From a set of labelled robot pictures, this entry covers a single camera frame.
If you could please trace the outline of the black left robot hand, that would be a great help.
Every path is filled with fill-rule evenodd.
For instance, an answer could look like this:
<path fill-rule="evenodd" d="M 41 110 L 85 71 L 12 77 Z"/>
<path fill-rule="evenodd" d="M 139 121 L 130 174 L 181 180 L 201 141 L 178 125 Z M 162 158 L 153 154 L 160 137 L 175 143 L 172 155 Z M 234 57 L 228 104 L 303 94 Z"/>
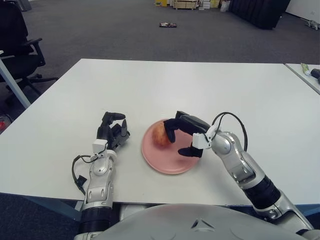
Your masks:
<path fill-rule="evenodd" d="M 93 151 L 95 154 L 101 154 L 104 150 L 115 150 L 123 145 L 130 137 L 128 131 L 126 116 L 117 112 L 105 112 L 101 125 L 97 129 L 96 138 L 98 140 L 106 140 L 102 150 Z"/>

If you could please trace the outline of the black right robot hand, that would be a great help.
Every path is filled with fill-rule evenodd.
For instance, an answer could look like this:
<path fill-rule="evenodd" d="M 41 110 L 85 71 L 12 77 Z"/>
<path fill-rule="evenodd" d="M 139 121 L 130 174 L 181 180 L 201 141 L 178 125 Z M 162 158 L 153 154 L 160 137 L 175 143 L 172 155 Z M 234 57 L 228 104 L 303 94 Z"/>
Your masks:
<path fill-rule="evenodd" d="M 210 128 L 208 123 L 183 111 L 177 111 L 175 118 L 165 120 L 163 123 L 166 135 L 171 143 L 176 141 L 176 130 L 181 130 L 182 132 L 193 136 L 194 133 L 205 134 Z M 189 147 L 179 149 L 178 154 L 184 157 L 201 158 L 203 150 L 193 147 L 191 143 Z"/>

